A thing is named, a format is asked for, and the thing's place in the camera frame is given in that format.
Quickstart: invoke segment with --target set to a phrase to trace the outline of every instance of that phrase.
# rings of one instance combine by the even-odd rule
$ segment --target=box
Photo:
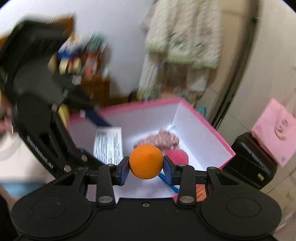
[[[111,126],[121,127],[123,155],[129,156],[134,144],[160,129],[180,138],[178,148],[189,156],[196,170],[209,166],[223,168],[235,156],[220,134],[182,98],[133,102],[102,108],[99,113]],[[93,153],[97,126],[84,115],[72,116],[68,130],[78,148]],[[175,193],[159,178],[141,180],[131,172],[123,187],[114,187],[115,198],[161,198]],[[93,201],[95,187],[89,187],[88,198]]]

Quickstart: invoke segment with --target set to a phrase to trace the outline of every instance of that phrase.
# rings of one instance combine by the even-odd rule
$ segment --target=black case
[[[263,188],[273,179],[277,164],[250,132],[238,136],[231,148],[236,155],[223,168],[224,171],[257,189]]]

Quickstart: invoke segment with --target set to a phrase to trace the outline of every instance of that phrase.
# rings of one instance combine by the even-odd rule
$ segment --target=yellow object
[[[129,158],[131,172],[140,179],[152,179],[163,168],[163,155],[153,145],[140,145],[136,147]]]
[[[62,104],[59,107],[58,113],[59,113],[59,116],[60,116],[65,128],[67,128],[67,120],[68,120],[69,115],[70,115],[70,111],[69,111],[68,106],[66,106],[65,104]]]

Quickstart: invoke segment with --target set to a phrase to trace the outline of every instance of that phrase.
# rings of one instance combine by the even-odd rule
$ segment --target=tiled wall
[[[296,86],[296,13],[281,0],[261,1],[258,35],[242,82],[218,132],[231,145],[249,131],[271,97],[281,102]],[[292,99],[288,110],[295,104]],[[282,209],[296,202],[296,155],[262,189]]]
[[[209,85],[203,97],[197,102],[196,107],[206,106],[208,115],[217,97],[221,92],[242,37],[244,36],[246,13],[249,8],[249,0],[219,0],[221,8],[221,22],[223,27],[223,46],[219,68],[213,71],[209,77]]]

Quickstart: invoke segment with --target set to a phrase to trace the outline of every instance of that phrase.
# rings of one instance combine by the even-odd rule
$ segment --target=blue pen
[[[166,178],[165,178],[165,175],[164,174],[162,174],[162,173],[160,173],[160,174],[158,174],[158,176],[159,176],[159,178],[161,179],[161,180],[163,180],[175,193],[179,193],[179,189],[178,188],[176,188],[175,186],[170,186],[169,184],[168,184],[168,182],[167,182],[167,180],[166,180]]]

